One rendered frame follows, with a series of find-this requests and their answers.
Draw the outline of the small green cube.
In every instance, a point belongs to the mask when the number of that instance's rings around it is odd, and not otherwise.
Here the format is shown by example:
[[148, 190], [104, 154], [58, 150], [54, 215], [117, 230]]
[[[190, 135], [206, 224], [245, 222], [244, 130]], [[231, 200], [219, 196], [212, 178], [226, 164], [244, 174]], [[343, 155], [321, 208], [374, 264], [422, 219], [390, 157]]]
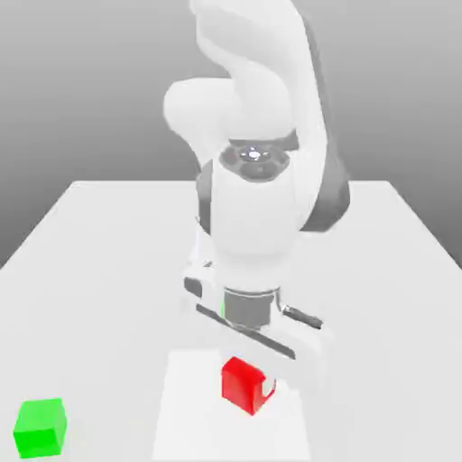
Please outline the small green cube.
[[19, 457], [60, 455], [66, 430], [67, 416], [61, 398], [24, 401], [13, 429]]

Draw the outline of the small red cube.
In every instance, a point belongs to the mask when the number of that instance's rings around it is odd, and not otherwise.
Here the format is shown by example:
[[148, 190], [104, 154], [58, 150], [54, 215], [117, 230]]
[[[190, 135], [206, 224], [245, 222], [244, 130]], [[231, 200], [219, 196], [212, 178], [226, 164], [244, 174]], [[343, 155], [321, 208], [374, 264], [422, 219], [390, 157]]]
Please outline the small red cube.
[[268, 392], [263, 389], [267, 380], [262, 370], [232, 356], [221, 369], [221, 395], [254, 416], [275, 393], [275, 380], [271, 382]]

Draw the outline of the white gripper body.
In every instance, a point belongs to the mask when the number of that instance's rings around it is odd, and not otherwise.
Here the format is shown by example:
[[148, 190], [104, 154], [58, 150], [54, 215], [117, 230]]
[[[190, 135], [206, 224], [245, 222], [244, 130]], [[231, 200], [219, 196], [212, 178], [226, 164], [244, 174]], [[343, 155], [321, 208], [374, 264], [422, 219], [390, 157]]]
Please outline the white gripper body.
[[329, 325], [293, 307], [270, 304], [269, 322], [259, 328], [233, 323], [198, 303], [196, 312], [228, 353], [295, 386], [318, 389], [328, 377], [334, 334]]

